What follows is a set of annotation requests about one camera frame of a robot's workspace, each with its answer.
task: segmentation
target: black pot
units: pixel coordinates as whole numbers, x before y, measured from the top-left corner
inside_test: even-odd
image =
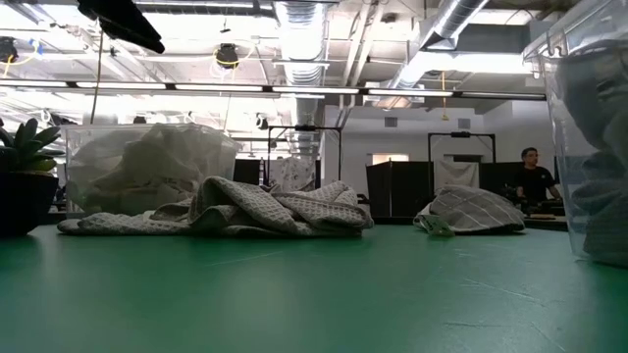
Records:
[[[0,173],[0,236],[24,235],[39,226],[58,184],[52,176]]]

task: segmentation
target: gray waffle towel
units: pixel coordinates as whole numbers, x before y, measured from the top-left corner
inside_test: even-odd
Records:
[[[446,185],[429,207],[455,233],[523,230],[524,215],[503,197],[490,191],[462,185]]]
[[[372,227],[355,191],[341,181],[302,192],[269,193],[259,186],[208,177],[196,195],[138,216],[99,213],[58,225],[68,234],[207,234],[359,236]]]

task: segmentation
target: table surface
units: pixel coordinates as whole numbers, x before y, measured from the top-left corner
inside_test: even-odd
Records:
[[[0,241],[0,351],[625,352],[628,271],[566,233]]]

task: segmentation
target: man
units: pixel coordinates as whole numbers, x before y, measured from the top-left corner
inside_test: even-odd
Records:
[[[523,169],[515,176],[517,184],[517,196],[525,198],[529,202],[543,202],[548,200],[546,189],[551,196],[560,199],[560,193],[556,189],[556,182],[551,177],[550,171],[537,166],[539,152],[534,147],[529,147],[521,152]]]

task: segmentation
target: dark hair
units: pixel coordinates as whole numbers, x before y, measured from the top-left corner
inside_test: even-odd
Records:
[[[523,159],[525,156],[527,156],[528,152],[537,152],[537,153],[539,153],[539,151],[537,151],[536,148],[528,147],[528,148],[524,149],[523,151],[521,151],[521,159]]]

